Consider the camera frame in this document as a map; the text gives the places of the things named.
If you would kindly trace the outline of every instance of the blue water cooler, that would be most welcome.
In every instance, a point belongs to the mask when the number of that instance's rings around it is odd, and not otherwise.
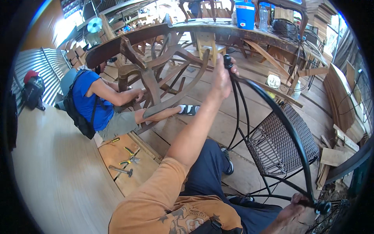
[[[235,1],[238,28],[253,30],[255,24],[255,6],[244,1]]]

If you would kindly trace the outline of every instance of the hand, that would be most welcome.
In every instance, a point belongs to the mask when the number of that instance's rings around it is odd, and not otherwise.
[[[236,60],[234,58],[231,58],[231,62],[235,64]],[[239,75],[236,65],[232,66],[231,72],[235,73],[237,76]],[[223,64],[223,56],[221,54],[217,55],[217,62],[213,70],[213,77],[215,78],[215,80],[212,89],[218,91],[223,98],[227,98],[230,95],[232,86],[229,71]]]
[[[136,102],[139,102],[144,95],[144,92],[142,89],[139,89],[138,97],[135,99]]]
[[[308,198],[303,196],[301,193],[295,193],[291,198],[291,204],[281,210],[275,221],[281,226],[285,227],[292,220],[298,218],[305,211],[305,207],[303,205],[297,204],[300,200],[308,200]]]

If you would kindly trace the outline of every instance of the orange t-shirt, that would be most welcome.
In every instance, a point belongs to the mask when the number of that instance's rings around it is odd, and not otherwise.
[[[235,209],[216,195],[179,196],[187,171],[165,158],[153,175],[121,202],[109,223],[109,233],[190,233],[210,218],[224,230],[241,233]]]

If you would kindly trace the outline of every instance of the person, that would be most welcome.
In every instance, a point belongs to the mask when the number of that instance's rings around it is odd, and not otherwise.
[[[231,71],[239,74],[236,65]],[[275,234],[305,210],[297,204],[306,199],[301,194],[294,194],[284,209],[246,197],[225,197],[221,174],[234,173],[233,164],[227,150],[206,139],[232,89],[220,54],[213,76],[215,81],[205,101],[174,139],[160,166],[116,207],[109,223],[110,234]],[[180,192],[187,174],[185,189]]]
[[[104,71],[107,62],[101,63],[95,69],[88,69],[85,65],[79,67],[79,77],[73,87],[73,100],[77,111],[91,122],[96,96],[100,97],[100,103],[96,104],[93,128],[105,140],[111,140],[116,136],[127,134],[139,129],[138,124],[145,121],[161,121],[174,114],[195,115],[199,106],[179,105],[165,109],[151,117],[143,118],[146,109],[132,112],[116,113],[113,105],[122,106],[133,99],[140,101],[144,91],[139,88],[119,92],[118,83],[102,79],[99,74]]]
[[[191,10],[191,13],[193,14],[195,18],[197,18],[199,11],[201,11],[200,2],[201,1],[198,0],[198,1],[193,1],[193,2],[188,3],[188,8]]]

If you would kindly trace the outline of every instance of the hammer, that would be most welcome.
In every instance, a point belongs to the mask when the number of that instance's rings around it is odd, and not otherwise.
[[[112,169],[112,170],[115,170],[115,171],[119,171],[119,172],[121,172],[121,173],[126,173],[126,174],[128,174],[129,175],[129,177],[131,177],[132,176],[132,168],[130,169],[130,171],[126,171],[126,170],[124,170],[124,169],[121,169],[121,168],[117,168],[117,167],[115,167],[115,166],[112,166],[112,165],[109,165],[109,167],[108,167],[109,169]]]

